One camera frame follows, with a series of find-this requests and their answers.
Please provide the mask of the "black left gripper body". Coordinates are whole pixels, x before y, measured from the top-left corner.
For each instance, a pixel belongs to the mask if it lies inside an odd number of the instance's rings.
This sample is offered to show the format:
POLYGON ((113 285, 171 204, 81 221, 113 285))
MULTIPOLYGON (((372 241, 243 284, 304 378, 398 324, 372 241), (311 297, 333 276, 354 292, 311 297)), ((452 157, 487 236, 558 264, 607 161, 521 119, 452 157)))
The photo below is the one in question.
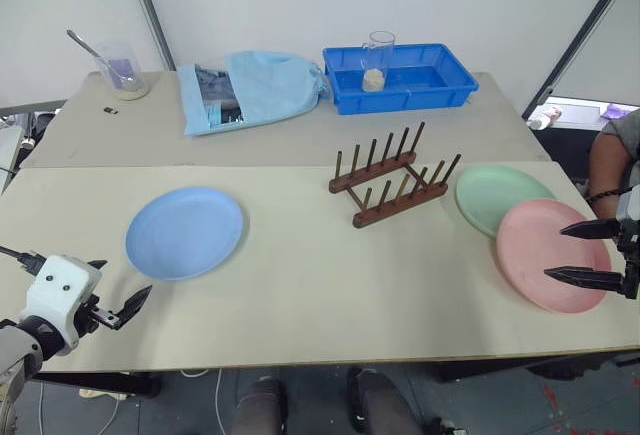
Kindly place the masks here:
POLYGON ((123 322, 118 315, 102 309, 99 306, 99 297, 91 294, 89 298, 79 306, 74 315, 73 324, 78 337, 82 338, 87 334, 93 333, 100 325, 106 326, 111 330, 119 330, 123 322))

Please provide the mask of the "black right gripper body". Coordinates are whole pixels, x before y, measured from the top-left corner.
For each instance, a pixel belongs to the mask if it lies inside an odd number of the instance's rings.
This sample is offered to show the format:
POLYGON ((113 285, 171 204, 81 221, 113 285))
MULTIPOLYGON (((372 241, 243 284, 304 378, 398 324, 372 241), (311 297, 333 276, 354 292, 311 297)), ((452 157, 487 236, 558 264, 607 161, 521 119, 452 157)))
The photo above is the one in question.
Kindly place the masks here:
POLYGON ((622 281, 622 294, 635 299, 639 291, 639 222, 624 219, 620 223, 617 248, 623 255, 625 275, 622 281))

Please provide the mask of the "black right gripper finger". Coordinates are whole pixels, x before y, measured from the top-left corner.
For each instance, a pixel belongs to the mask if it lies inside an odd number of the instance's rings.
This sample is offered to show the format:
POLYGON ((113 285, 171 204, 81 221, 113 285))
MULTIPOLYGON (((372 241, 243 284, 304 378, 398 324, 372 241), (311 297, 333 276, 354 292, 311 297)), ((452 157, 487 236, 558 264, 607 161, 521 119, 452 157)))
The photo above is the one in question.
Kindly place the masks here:
POLYGON ((560 230, 561 235, 580 239, 615 239, 619 236, 620 222, 616 219, 586 220, 560 230))
POLYGON ((562 266, 548 268, 544 273, 565 284, 585 289, 611 291, 623 294, 623 275, 611 271, 598 271, 588 267, 562 266))

